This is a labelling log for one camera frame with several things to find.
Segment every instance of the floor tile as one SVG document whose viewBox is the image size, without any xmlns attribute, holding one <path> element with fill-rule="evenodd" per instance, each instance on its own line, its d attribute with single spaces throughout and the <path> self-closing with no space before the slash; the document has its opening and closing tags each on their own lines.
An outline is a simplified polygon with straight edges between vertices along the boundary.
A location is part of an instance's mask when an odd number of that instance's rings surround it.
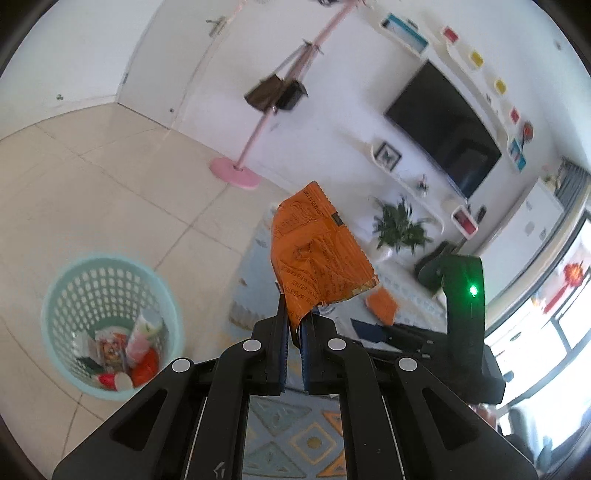
<svg viewBox="0 0 591 480">
<path fill-rule="evenodd" d="M 0 322 L 0 412 L 37 469 L 51 478 L 76 402 L 29 360 Z"/>
<path fill-rule="evenodd" d="M 155 267 L 186 225 L 79 158 L 68 159 L 0 210 L 0 316 L 41 369 L 78 395 L 49 363 L 40 333 L 42 299 L 59 271 L 90 252 Z"/>
<path fill-rule="evenodd" d="M 101 398 L 92 397 L 84 394 L 80 399 L 80 405 L 86 410 L 91 411 L 101 420 L 108 419 L 113 413 L 119 410 L 125 402 L 103 400 Z"/>
<path fill-rule="evenodd" d="M 79 154 L 158 126 L 117 103 L 55 116 L 37 125 Z"/>
<path fill-rule="evenodd" d="M 191 223 L 226 186 L 209 170 L 216 155 L 189 137 L 159 127 L 97 148 L 83 158 Z"/>
<path fill-rule="evenodd" d="M 101 424 L 101 420 L 88 413 L 85 409 L 78 407 L 76 414 L 74 415 L 72 428 L 70 428 L 70 434 L 68 435 L 66 445 L 64 446 L 63 456 L 68 455 L 68 453 L 80 445 L 82 441 L 86 440 L 88 435 L 100 427 Z"/>
<path fill-rule="evenodd" d="M 267 207 L 288 196 L 288 192 L 266 179 L 253 191 L 229 186 L 199 216 L 194 226 L 224 245 L 244 253 Z"/>
<path fill-rule="evenodd" d="M 168 281 L 183 312 L 187 355 L 210 342 L 212 329 L 227 317 L 211 318 L 241 256 L 190 229 L 170 251 L 158 272 Z"/>
<path fill-rule="evenodd" d="M 0 206 L 72 155 L 35 125 L 3 139 L 0 142 Z"/>
</svg>

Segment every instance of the laundry basket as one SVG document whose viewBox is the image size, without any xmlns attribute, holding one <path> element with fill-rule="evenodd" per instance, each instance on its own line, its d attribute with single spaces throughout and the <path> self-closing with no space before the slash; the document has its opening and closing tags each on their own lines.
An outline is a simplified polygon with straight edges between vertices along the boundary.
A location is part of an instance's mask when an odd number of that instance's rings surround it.
<svg viewBox="0 0 591 480">
<path fill-rule="evenodd" d="M 142 307 L 160 313 L 164 327 L 154 348 L 159 369 L 183 353 L 184 332 L 180 310 L 163 280 L 152 269 L 113 255 L 93 255 L 69 265 L 49 288 L 41 310 L 41 332 L 51 361 L 60 373 L 84 393 L 105 400 L 125 401 L 138 388 L 104 390 L 92 372 L 73 355 L 76 332 L 110 326 L 129 330 Z"/>
</svg>

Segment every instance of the metal screw head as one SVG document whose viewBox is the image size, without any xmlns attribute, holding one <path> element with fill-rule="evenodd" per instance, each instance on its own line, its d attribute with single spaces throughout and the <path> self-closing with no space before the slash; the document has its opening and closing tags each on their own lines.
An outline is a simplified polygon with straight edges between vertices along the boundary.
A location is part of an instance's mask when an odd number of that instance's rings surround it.
<svg viewBox="0 0 591 480">
<path fill-rule="evenodd" d="M 347 342 L 345 342 L 342 338 L 331 338 L 329 340 L 328 346 L 331 350 L 344 350 L 347 346 Z"/>
<path fill-rule="evenodd" d="M 412 358 L 405 356 L 398 361 L 398 366 L 405 372 L 413 372 L 417 369 L 417 362 Z"/>
<path fill-rule="evenodd" d="M 242 348 L 247 352 L 256 352 L 261 349 L 261 343 L 258 340 L 251 338 L 242 344 Z"/>
<path fill-rule="evenodd" d="M 179 358 L 173 362 L 173 370 L 176 373 L 186 372 L 191 367 L 191 362 L 186 358 Z"/>
</svg>

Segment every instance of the orange plastic bag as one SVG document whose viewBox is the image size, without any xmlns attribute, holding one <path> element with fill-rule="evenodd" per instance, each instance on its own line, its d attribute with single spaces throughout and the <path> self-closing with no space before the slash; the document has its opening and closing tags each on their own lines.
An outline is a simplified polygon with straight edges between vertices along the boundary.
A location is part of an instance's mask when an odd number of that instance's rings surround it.
<svg viewBox="0 0 591 480">
<path fill-rule="evenodd" d="M 315 181 L 279 205 L 271 264 L 293 331 L 316 305 L 348 300 L 378 284 L 371 263 Z"/>
</svg>

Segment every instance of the small figurine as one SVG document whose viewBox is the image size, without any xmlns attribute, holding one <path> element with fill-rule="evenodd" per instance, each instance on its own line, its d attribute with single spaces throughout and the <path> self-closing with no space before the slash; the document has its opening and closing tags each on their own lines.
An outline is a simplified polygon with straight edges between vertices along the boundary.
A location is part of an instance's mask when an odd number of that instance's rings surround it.
<svg viewBox="0 0 591 480">
<path fill-rule="evenodd" d="M 417 185 L 417 193 L 420 197 L 426 197 L 429 191 L 429 185 L 427 185 L 427 176 L 423 175 L 423 178 Z"/>
</svg>

